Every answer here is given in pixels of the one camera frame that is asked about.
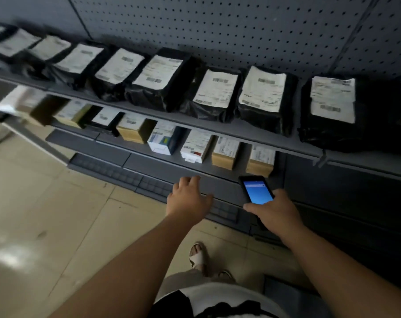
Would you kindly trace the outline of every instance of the pants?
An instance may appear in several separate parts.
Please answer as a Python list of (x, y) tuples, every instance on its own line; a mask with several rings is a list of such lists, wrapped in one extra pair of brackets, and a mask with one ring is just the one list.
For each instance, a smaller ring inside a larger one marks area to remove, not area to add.
[(176, 290), (193, 287), (209, 282), (223, 282), (229, 284), (236, 283), (233, 279), (229, 278), (227, 275), (223, 275), (223, 277), (208, 278), (204, 277), (199, 270), (190, 269), (185, 272), (175, 273), (165, 278), (164, 281), (162, 282), (161, 287), (159, 288), (158, 295), (156, 296), (155, 301), (161, 299), (163, 296), (172, 293)]

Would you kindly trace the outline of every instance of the floor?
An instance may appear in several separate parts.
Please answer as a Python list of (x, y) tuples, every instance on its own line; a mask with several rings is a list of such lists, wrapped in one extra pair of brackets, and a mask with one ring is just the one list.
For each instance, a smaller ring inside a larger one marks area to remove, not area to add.
[[(45, 138), (51, 128), (28, 125)], [(58, 148), (68, 157), (73, 152)], [(12, 136), (0, 144), (0, 317), (46, 317), (164, 217), (165, 204), (68, 170)], [(203, 241), (212, 269), (261, 291), (263, 274), (308, 286), (290, 251), (209, 220), (181, 243), (168, 275)]]

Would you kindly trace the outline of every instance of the person's arm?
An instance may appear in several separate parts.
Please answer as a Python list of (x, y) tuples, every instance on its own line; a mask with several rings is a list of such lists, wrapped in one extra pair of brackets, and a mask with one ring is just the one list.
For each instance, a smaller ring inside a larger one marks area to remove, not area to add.
[(284, 190), (273, 193), (273, 201), (243, 208), (258, 215), (288, 246), (336, 317), (401, 317), (401, 289), (304, 226)]
[(166, 217), (87, 281), (50, 318), (144, 318), (178, 246), (209, 212), (213, 196), (199, 195), (200, 177), (174, 184)]

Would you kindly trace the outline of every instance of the forearm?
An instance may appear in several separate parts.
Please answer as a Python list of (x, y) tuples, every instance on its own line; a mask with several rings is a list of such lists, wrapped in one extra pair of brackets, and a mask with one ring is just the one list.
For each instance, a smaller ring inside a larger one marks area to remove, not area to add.
[(146, 317), (191, 227), (181, 216), (167, 216), (96, 273), (51, 318)]
[(401, 290), (309, 229), (285, 239), (336, 317), (401, 317)]

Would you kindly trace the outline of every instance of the blue screen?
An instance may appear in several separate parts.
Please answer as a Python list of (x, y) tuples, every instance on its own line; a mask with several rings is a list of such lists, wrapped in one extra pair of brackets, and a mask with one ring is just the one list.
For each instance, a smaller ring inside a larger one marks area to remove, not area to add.
[(273, 200), (263, 181), (243, 181), (252, 203), (264, 204)]

